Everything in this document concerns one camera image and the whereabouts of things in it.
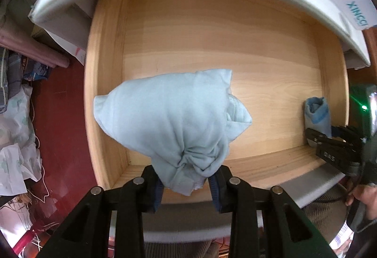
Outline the person right hand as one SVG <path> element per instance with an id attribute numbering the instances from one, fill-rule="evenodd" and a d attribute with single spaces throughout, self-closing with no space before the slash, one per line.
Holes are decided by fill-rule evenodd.
<path id="1" fill-rule="evenodd" d="M 345 205 L 351 206 L 354 200 L 366 205 L 366 217 L 375 220 L 377 217 L 377 188 L 376 185 L 357 185 L 347 197 Z"/>

